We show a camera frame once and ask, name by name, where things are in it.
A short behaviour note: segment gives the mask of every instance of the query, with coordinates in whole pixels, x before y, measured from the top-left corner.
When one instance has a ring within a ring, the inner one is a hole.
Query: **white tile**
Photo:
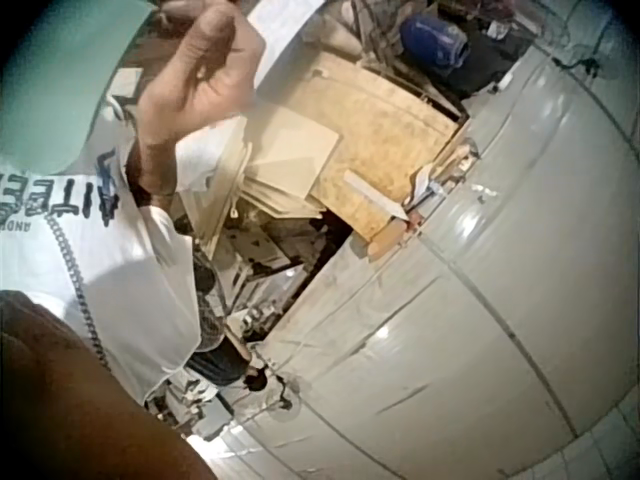
[[[624,139],[578,95],[544,156],[456,258],[579,432],[635,380],[639,180]]]
[[[581,1],[568,21],[572,45],[593,45],[613,12],[601,0]]]
[[[353,480],[394,479],[306,407],[298,416],[282,422],[265,412],[245,424],[244,429],[294,471],[318,469],[330,478]]]
[[[536,480],[547,478],[551,475],[558,475],[558,472],[565,473],[564,460],[562,455],[556,453],[546,460],[533,467],[533,477]]]
[[[625,465],[638,454],[638,439],[617,409],[598,422],[592,433],[610,470]]]
[[[618,408],[627,425],[640,437],[640,393],[638,385],[634,386],[624,397]]]
[[[515,477],[510,477],[510,480],[533,480],[533,470],[525,470]]]
[[[493,478],[570,440],[529,367],[450,273],[388,327],[312,387],[333,425],[406,478]]]
[[[601,480],[607,471],[591,433],[587,433],[564,450],[571,480]]]
[[[605,75],[596,79],[591,90],[598,97],[620,127],[628,134],[640,105],[640,54],[633,35],[620,20],[613,21],[606,29],[600,47],[600,55],[607,58]]]

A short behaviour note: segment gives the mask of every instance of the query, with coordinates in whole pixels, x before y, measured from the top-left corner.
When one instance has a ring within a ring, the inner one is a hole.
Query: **clutter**
[[[415,172],[438,157],[460,126],[406,90],[335,55],[305,48],[297,54],[315,59],[303,63],[303,71],[287,72],[291,88],[279,103],[342,137],[310,193],[371,241],[391,214],[347,184],[345,172],[366,175],[371,187],[399,204],[410,194]]]
[[[410,15],[427,8],[427,0],[347,0],[342,17],[359,34],[364,51],[386,66],[402,53],[399,28]]]
[[[414,234],[417,231],[417,227],[425,221],[424,217],[417,211],[419,204],[433,194],[446,197],[456,183],[464,180],[478,158],[479,154],[475,142],[471,139],[465,139],[452,152],[450,151],[448,156],[439,156],[435,162],[423,167],[416,175],[414,196],[406,207],[408,210],[407,221],[394,218],[385,228],[378,232],[367,246],[369,261],[375,262],[381,259],[394,246],[404,243]],[[425,182],[428,182],[427,188],[424,188],[425,193],[418,194],[423,190]],[[478,185],[473,185],[472,190],[480,192],[480,197],[485,194],[487,196],[497,195],[496,192]]]
[[[316,13],[302,30],[307,43],[319,43],[352,57],[362,55],[360,41],[340,22],[326,14]]]

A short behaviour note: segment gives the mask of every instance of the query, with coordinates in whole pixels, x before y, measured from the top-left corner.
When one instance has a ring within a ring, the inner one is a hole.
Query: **wooden plank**
[[[391,82],[326,52],[291,83],[279,103],[342,136],[311,194],[370,241],[390,215],[347,185],[345,171],[401,203],[411,191],[411,176],[434,161],[458,125]]]
[[[306,202],[304,199],[294,197],[293,195],[251,180],[250,178],[245,178],[242,185],[242,192],[261,200],[262,203],[283,213],[288,211],[307,211],[314,216],[319,213],[315,206]]]
[[[213,176],[209,178],[207,191],[180,193],[196,237],[209,259],[213,258],[224,221],[235,196],[239,194],[242,171],[250,156],[250,149],[242,141],[246,123],[246,119],[238,122]]]
[[[318,210],[276,210],[272,205],[266,203],[259,197],[253,196],[251,193],[243,191],[240,196],[246,201],[252,203],[259,209],[265,211],[273,218],[321,218],[322,215]]]
[[[253,155],[247,177],[301,199],[309,194],[340,136],[278,105],[259,102],[247,114]]]

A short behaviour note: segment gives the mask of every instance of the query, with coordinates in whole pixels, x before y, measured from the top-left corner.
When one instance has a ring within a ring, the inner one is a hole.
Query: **skin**
[[[0,321],[2,431],[13,448],[3,456],[6,471],[13,461],[39,478],[216,478],[46,309],[1,292]]]
[[[138,104],[127,165],[142,204],[165,210],[176,187],[176,143],[253,97],[264,41],[239,10],[203,1],[176,54]],[[122,389],[63,322],[19,292],[0,292],[6,471],[61,479],[202,479],[215,475],[180,436]]]
[[[246,107],[265,49],[264,40],[235,5],[210,0],[202,2],[204,7],[138,102],[138,140],[127,177],[141,203],[165,210],[177,184],[176,144]]]

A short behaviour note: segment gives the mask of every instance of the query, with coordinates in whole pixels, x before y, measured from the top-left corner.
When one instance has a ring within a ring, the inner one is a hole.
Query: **blue container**
[[[469,55],[467,35],[432,15],[416,14],[400,25],[405,50],[426,67],[458,68]]]

